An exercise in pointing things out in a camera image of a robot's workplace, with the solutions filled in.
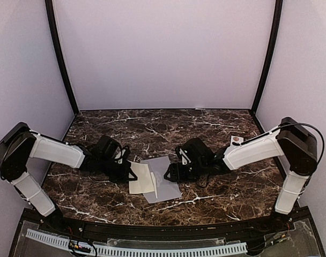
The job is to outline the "grey envelope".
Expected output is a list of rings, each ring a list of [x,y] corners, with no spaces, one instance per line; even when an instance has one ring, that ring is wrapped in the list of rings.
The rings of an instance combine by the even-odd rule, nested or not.
[[[178,184],[164,178],[164,174],[171,163],[168,156],[142,160],[140,163],[147,164],[155,177],[156,191],[143,193],[148,203],[153,204],[181,197],[182,193]]]

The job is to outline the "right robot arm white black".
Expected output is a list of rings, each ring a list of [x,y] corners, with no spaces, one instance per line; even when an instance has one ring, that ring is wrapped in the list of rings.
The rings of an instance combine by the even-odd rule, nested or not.
[[[248,164],[284,156],[290,168],[275,202],[275,212],[265,221],[268,231],[277,232],[285,225],[285,215],[292,211],[324,155],[309,128],[310,124],[285,117],[278,126],[254,138],[232,136],[229,145],[216,152],[200,138],[192,138],[175,148],[179,161],[169,165],[164,179],[196,182],[202,175],[225,175]]]

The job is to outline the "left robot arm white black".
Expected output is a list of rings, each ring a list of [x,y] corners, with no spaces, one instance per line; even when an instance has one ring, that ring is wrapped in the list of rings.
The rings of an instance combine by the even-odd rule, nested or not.
[[[88,147],[70,144],[31,130],[24,122],[15,125],[0,140],[0,177],[24,196],[35,210],[46,217],[46,225],[55,233],[63,233],[67,222],[59,208],[28,172],[30,158],[58,163],[88,172],[105,174],[112,183],[136,181],[137,175],[128,161],[130,149],[103,135]]]

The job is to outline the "white sticker sheet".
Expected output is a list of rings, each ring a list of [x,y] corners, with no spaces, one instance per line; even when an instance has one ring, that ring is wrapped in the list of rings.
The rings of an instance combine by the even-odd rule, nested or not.
[[[243,137],[239,137],[239,136],[231,136],[231,145],[233,146],[240,146],[242,143],[244,142],[244,138]]]

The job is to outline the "black front table rail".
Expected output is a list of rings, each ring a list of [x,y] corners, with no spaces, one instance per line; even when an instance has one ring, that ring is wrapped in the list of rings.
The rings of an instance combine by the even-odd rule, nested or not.
[[[90,240],[193,240],[211,238],[247,239],[278,231],[268,217],[237,222],[185,226],[139,226],[90,222],[62,217],[52,223],[58,231]]]

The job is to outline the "left black frame post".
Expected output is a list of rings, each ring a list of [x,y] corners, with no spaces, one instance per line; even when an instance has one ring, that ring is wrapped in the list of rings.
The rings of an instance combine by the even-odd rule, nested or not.
[[[66,68],[66,64],[63,56],[60,37],[58,34],[58,27],[55,18],[54,2],[52,0],[45,0],[45,6],[46,6],[46,14],[47,14],[47,19],[48,19],[48,24],[49,24],[50,34],[51,34],[51,40],[53,43],[54,52],[58,63],[58,68],[60,70],[61,78],[63,81],[65,92],[67,94],[70,103],[70,107],[73,111],[73,114],[76,116],[79,113],[79,108],[77,105],[75,95],[73,93],[73,89],[68,75],[68,70]]]

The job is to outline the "black frame post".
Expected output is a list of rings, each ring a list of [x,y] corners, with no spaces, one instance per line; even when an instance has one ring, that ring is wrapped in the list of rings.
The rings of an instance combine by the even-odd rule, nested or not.
[[[259,104],[261,102],[265,84],[269,75],[271,62],[273,59],[273,54],[276,46],[277,36],[278,36],[278,30],[280,25],[280,19],[281,19],[281,13],[283,8],[283,0],[275,0],[275,7],[273,12],[273,18],[272,18],[272,24],[271,24],[271,31],[268,41],[268,46],[265,54],[265,59],[262,67],[261,76],[258,82],[256,94],[254,97],[253,104],[251,106],[251,113],[253,116],[256,115],[258,111]]]
[[[58,34],[58,27],[55,18],[54,2],[52,0],[45,0],[45,6],[46,6],[46,14],[47,14],[47,19],[48,19],[48,24],[49,24],[50,34],[51,34],[51,40],[53,43],[54,52],[58,63],[58,68],[60,70],[61,78],[63,81],[65,92],[67,94],[70,103],[70,107],[73,111],[73,114],[76,116],[79,113],[79,108],[77,105],[75,95],[73,93],[73,89],[68,75],[68,70],[66,68],[66,64],[63,56],[60,37]]]

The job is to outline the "right black frame post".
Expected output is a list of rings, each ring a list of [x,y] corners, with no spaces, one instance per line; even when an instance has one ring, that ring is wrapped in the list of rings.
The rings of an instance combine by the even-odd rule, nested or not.
[[[258,111],[259,104],[261,102],[265,84],[269,75],[271,62],[273,59],[273,54],[276,46],[277,36],[278,36],[278,30],[280,25],[280,19],[281,19],[281,13],[283,8],[283,0],[275,0],[275,7],[273,12],[273,18],[272,18],[272,24],[271,24],[271,31],[268,41],[268,46],[265,54],[265,59],[262,67],[261,76],[258,82],[256,94],[254,97],[253,104],[251,106],[251,113],[253,116],[256,115]]]

